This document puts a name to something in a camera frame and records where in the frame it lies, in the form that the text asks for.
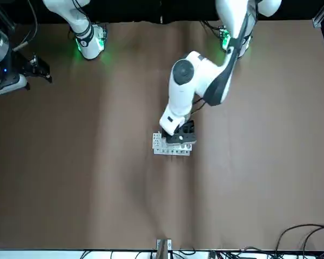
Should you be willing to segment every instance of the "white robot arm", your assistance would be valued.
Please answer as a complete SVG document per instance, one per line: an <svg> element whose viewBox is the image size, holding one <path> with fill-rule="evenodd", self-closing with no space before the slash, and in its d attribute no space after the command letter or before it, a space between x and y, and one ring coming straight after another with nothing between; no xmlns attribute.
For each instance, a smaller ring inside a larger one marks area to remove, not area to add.
<svg viewBox="0 0 324 259"><path fill-rule="evenodd" d="M244 54L257 21L257 8L261 14L271 16L280 4L281 0L216 0L219 18L231 36L224 63L217 66L192 51L173 65L169 100L159 122L168 135L174 135L190 118L195 93L210 106L225 100L237 59Z"/></svg>
<svg viewBox="0 0 324 259"><path fill-rule="evenodd" d="M79 50L86 59L96 58L104 50L106 31L97 24L91 24L81 8L90 0L43 0L49 11L63 17L76 35Z"/></svg>

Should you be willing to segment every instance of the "green led light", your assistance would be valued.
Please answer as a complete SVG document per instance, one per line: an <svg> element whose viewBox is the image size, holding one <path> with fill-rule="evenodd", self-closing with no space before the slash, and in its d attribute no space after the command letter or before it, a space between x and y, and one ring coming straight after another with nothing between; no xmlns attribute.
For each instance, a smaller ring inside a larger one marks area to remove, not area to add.
<svg viewBox="0 0 324 259"><path fill-rule="evenodd" d="M76 43L77 43L77 46L78 46L78 50L81 52L82 50L80 49L80 46L79 46L79 43L78 43L77 39L76 39Z"/></svg>
<svg viewBox="0 0 324 259"><path fill-rule="evenodd" d="M225 38L223 39L223 41L222 41L222 48L223 48L224 50L227 50L230 39L231 39L231 37L229 36L229 33L228 33L228 34L225 36Z"/></svg>

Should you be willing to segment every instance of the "metal bracket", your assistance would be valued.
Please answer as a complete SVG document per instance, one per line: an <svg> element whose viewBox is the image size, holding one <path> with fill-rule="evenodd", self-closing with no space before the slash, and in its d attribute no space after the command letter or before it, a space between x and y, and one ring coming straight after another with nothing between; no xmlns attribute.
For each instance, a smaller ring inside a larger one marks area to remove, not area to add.
<svg viewBox="0 0 324 259"><path fill-rule="evenodd" d="M192 144L168 145L160 132L152 134L152 149L155 155L183 155L189 156Z"/></svg>
<svg viewBox="0 0 324 259"><path fill-rule="evenodd" d="M312 18L312 23L315 28L321 28L321 23L324 20L324 5L317 13L317 15Z"/></svg>
<svg viewBox="0 0 324 259"><path fill-rule="evenodd" d="M167 241L167 248L169 251L172 250L172 240L171 239L157 239L156 240L156 249L158 250L161 244L161 241L166 240Z"/></svg>

